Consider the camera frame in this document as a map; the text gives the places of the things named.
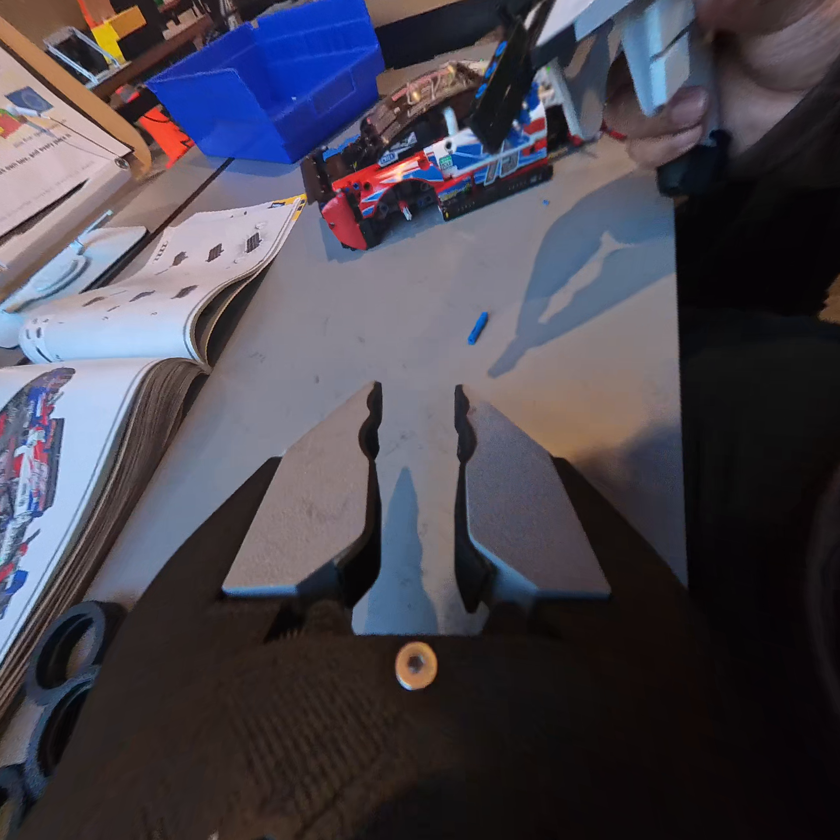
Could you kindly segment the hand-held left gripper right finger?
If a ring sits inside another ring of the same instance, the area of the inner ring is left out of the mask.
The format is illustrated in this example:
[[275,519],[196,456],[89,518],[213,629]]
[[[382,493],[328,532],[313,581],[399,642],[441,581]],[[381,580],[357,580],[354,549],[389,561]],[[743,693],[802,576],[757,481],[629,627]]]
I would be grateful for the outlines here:
[[467,613],[604,602],[612,588],[547,449],[457,385],[455,580]]

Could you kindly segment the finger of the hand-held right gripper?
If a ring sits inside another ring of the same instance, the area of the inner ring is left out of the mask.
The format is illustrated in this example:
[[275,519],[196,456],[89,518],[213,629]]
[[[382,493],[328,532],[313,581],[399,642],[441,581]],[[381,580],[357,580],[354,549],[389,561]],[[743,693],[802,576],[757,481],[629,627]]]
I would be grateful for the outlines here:
[[623,18],[627,9],[633,8],[633,1],[549,1],[545,16],[537,24],[534,46],[546,46],[563,32],[570,29],[573,42],[594,33],[607,22],[612,22],[611,38],[621,43]]
[[691,1],[634,1],[623,18],[617,44],[607,22],[576,45],[581,58],[563,67],[563,113],[571,134],[592,140],[602,129],[607,78],[624,55],[637,104],[653,118],[686,86],[711,89],[712,69],[707,46],[698,32]]

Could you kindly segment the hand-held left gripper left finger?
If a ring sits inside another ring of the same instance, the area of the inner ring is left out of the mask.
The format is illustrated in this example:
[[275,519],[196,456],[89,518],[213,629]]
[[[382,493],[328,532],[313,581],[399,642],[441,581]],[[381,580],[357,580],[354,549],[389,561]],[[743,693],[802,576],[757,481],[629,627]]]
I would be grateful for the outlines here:
[[372,381],[289,447],[222,593],[354,608],[381,568],[381,422],[382,384]]

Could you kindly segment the light grey desk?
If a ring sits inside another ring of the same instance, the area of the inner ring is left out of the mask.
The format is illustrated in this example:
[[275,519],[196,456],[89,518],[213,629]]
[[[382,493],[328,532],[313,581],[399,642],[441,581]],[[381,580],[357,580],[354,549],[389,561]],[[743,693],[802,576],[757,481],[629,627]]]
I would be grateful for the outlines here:
[[453,572],[458,384],[569,460],[686,582],[673,213],[607,137],[550,182],[454,222],[428,208],[367,253],[304,209],[234,300],[253,294],[91,596],[131,605],[258,466],[372,380],[384,537],[358,633],[477,627]]

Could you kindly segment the person's right hand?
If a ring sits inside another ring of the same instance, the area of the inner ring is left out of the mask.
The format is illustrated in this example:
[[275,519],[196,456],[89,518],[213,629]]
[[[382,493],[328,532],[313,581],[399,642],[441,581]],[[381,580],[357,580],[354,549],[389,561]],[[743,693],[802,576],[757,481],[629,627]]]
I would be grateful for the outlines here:
[[624,58],[611,67],[603,118],[638,165],[655,170],[707,137],[708,113],[730,135],[736,164],[838,62],[838,1],[697,1],[696,20],[713,45],[713,89],[683,87],[648,117]]

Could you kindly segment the red toy brick car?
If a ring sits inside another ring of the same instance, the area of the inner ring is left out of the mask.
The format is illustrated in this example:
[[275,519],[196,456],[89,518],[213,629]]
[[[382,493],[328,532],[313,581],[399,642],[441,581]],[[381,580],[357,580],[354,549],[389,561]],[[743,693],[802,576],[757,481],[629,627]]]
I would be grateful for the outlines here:
[[550,154],[569,138],[560,106],[533,83],[498,151],[467,124],[483,92],[486,60],[450,60],[379,100],[358,134],[301,160],[308,204],[316,204],[342,247],[371,249],[389,220],[410,221],[436,205],[445,221],[548,181]]

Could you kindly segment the open instruction booklet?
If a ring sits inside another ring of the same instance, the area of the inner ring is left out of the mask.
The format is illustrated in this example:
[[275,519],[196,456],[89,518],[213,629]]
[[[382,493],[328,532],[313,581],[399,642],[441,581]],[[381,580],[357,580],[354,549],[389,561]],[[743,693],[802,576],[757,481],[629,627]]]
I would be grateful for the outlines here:
[[129,279],[37,308],[1,375],[1,711],[79,603],[182,421],[225,309],[273,261],[299,194],[167,228]]

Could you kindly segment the blue plastic bin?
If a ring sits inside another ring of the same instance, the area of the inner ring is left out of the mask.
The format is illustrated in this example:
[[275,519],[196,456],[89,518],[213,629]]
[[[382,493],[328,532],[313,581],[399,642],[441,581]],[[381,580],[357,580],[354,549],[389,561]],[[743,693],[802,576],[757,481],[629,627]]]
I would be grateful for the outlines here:
[[207,157],[295,164],[378,98],[385,64],[364,1],[241,24],[145,86]]

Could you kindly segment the white plastic device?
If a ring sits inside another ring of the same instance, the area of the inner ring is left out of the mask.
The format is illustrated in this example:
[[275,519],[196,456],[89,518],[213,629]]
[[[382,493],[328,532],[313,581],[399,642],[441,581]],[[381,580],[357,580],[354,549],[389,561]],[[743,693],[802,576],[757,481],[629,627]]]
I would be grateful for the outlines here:
[[112,211],[101,215],[2,300],[2,349],[18,346],[18,332],[30,311],[93,287],[149,233],[144,226],[106,225],[111,215]]

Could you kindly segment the orange plastic object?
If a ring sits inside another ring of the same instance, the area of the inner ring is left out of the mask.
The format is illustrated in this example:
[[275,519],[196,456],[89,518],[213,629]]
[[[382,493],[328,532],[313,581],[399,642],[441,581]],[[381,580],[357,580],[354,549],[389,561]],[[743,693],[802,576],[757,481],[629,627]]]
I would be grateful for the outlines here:
[[180,126],[166,114],[161,105],[141,115],[138,123],[165,154],[168,169],[171,169],[195,145]]

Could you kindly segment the wooden board with paper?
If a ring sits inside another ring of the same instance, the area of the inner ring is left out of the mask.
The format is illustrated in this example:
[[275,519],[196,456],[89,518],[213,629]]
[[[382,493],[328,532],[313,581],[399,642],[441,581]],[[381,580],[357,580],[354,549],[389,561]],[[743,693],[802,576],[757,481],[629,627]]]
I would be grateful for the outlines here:
[[5,19],[1,41],[2,236],[100,177],[148,174],[130,122]]

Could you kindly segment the yellow box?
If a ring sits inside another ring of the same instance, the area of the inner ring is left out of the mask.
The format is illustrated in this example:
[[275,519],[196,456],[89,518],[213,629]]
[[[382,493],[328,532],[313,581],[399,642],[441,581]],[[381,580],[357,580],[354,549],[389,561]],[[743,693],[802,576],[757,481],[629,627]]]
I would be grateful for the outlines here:
[[91,27],[91,34],[103,51],[106,61],[113,66],[121,67],[129,63],[123,54],[120,41],[146,26],[146,20],[140,7],[135,3],[125,10],[104,18],[97,25]]

